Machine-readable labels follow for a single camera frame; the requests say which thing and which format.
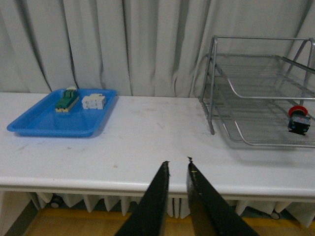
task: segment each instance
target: blue tray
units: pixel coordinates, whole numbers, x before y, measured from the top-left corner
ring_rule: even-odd
[[[116,91],[102,89],[78,89],[80,100],[68,113],[55,111],[55,104],[62,97],[64,89],[53,91],[10,125],[7,130],[22,136],[88,137],[100,126],[104,116],[113,104]],[[91,93],[102,93],[106,98],[103,110],[82,107],[82,99]]]

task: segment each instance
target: caster wheel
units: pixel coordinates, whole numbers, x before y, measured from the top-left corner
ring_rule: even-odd
[[[281,214],[278,213],[278,212],[275,212],[273,211],[271,214],[270,214],[270,217],[275,219],[275,220],[279,220],[281,218]]]
[[[51,198],[51,201],[49,204],[52,208],[59,208],[62,203],[63,203],[63,198],[58,195],[54,195]]]

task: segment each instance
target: metal rack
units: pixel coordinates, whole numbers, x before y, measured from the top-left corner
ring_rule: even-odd
[[[271,54],[232,54],[218,52],[218,41],[253,40],[266,43],[289,41],[301,43],[294,58]],[[297,59],[310,42],[307,66]],[[200,102],[207,116],[211,134],[213,118],[219,118],[230,139],[252,146],[315,148],[315,127],[305,136],[290,133],[288,111],[292,106],[314,107],[315,75],[312,38],[263,38],[214,36],[208,54]],[[315,116],[308,114],[311,123]]]

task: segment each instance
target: table surface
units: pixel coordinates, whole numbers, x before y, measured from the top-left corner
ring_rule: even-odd
[[[143,193],[167,160],[169,193],[184,196],[189,156],[223,196],[315,200],[313,149],[234,143],[219,121],[213,136],[195,98],[119,96],[89,138],[21,137],[6,130],[45,95],[0,93],[2,190]]]

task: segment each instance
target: terminal block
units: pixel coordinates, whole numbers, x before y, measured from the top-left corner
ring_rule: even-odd
[[[67,88],[62,98],[55,104],[56,112],[69,112],[79,100],[79,93],[75,87]]]
[[[90,96],[85,96],[82,99],[83,109],[104,109],[105,96],[101,93],[92,93]]]

